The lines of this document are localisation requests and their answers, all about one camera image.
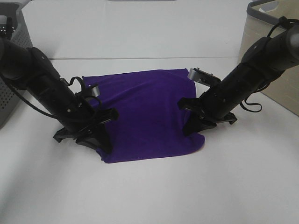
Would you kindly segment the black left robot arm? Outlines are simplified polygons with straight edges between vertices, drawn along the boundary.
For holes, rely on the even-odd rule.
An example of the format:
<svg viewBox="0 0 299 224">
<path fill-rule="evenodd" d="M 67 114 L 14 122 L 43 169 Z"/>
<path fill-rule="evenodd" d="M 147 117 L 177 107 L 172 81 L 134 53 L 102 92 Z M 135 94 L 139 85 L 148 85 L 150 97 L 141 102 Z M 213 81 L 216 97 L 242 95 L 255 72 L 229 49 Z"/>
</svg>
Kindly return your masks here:
<svg viewBox="0 0 299 224">
<path fill-rule="evenodd" d="M 86 86 L 79 77 L 66 81 L 41 50 L 22 48 L 4 37 L 0 39 L 0 76 L 13 92 L 27 90 L 47 112 L 17 93 L 23 102 L 63 125 L 54 135 L 57 142 L 72 138 L 78 145 L 112 151 L 104 124 L 117 120 L 119 114 L 114 108 L 100 109 L 97 84 Z"/>
</svg>

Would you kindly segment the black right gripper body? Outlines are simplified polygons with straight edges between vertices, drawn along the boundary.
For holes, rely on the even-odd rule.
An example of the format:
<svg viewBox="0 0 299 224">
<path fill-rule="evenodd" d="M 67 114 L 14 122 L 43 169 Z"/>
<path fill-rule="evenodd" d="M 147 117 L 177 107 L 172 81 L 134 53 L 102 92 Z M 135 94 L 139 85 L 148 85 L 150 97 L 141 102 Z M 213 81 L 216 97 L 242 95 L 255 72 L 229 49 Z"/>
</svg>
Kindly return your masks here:
<svg viewBox="0 0 299 224">
<path fill-rule="evenodd" d="M 211 112 L 204 109 L 198 98 L 181 98 L 178 101 L 178 107 L 180 110 L 186 109 L 192 111 L 199 116 L 200 119 L 205 119 L 213 123 L 228 122 L 229 124 L 233 124 L 237 121 L 236 116 L 231 112 L 229 112 L 223 118 L 216 118 L 211 114 Z"/>
</svg>

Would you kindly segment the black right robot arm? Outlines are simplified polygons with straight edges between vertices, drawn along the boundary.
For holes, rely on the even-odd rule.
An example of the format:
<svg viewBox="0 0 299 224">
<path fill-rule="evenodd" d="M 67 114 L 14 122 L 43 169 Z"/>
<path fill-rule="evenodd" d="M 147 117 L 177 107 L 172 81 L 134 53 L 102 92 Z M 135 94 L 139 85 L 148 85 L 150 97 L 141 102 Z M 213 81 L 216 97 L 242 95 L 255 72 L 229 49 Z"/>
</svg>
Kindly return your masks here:
<svg viewBox="0 0 299 224">
<path fill-rule="evenodd" d="M 223 79 L 198 68 L 190 69 L 188 78 L 208 86 L 199 98 L 181 98 L 179 109 L 191 111 L 183 127 L 188 136 L 218 123 L 236 122 L 231 112 L 247 105 L 248 97 L 266 89 L 287 69 L 299 64 L 299 21 L 281 17 L 266 37 L 256 41 L 243 55 L 240 63 Z"/>
</svg>

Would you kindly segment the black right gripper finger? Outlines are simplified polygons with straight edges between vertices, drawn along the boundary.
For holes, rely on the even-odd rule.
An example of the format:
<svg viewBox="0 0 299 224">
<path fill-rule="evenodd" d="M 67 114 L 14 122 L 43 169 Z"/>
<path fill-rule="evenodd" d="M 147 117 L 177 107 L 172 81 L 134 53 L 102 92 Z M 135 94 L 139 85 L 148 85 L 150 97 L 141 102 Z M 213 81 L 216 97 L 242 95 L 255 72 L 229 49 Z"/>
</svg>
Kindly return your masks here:
<svg viewBox="0 0 299 224">
<path fill-rule="evenodd" d="M 183 127 L 184 136 L 189 136 L 192 133 L 198 133 L 204 130 L 202 120 L 195 113 L 191 113 L 189 119 Z"/>
<path fill-rule="evenodd" d="M 210 122 L 210 121 L 199 121 L 195 126 L 195 133 L 200 133 L 204 130 L 213 129 L 217 127 L 216 123 Z"/>
</svg>

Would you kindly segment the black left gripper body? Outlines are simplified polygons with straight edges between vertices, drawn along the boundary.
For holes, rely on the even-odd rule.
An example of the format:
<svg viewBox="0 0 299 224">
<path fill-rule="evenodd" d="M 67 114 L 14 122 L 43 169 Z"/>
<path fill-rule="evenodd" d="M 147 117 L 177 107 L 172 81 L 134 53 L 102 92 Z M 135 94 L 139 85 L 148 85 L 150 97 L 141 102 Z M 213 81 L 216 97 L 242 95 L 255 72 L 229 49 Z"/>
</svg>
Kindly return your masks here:
<svg viewBox="0 0 299 224">
<path fill-rule="evenodd" d="M 82 137 L 95 137 L 99 139 L 98 127 L 100 124 L 105 125 L 107 122 L 117 120 L 119 113 L 115 108 L 97 111 L 93 118 L 86 123 L 79 123 L 79 128 L 76 131 L 70 131 L 66 127 L 57 131 L 54 135 L 54 139 L 57 142 L 61 142 L 66 138 L 72 138 L 76 140 Z"/>
</svg>

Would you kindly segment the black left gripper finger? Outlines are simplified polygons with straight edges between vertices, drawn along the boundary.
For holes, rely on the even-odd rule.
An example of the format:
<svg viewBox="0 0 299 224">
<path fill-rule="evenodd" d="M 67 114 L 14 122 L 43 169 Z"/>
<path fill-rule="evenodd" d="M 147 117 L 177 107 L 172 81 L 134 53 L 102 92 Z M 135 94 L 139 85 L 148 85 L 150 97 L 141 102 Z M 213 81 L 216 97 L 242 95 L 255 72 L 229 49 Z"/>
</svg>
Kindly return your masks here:
<svg viewBox="0 0 299 224">
<path fill-rule="evenodd" d="M 95 137 L 82 137 L 77 138 L 76 143 L 81 146 L 85 146 L 88 148 L 91 148 L 93 150 L 97 150 L 98 148 L 101 148 L 101 142 L 95 138 Z"/>
<path fill-rule="evenodd" d="M 98 131 L 100 149 L 102 149 L 105 153 L 110 154 L 112 152 L 112 144 L 109 134 L 106 131 L 105 125 L 100 124 L 98 127 Z"/>
</svg>

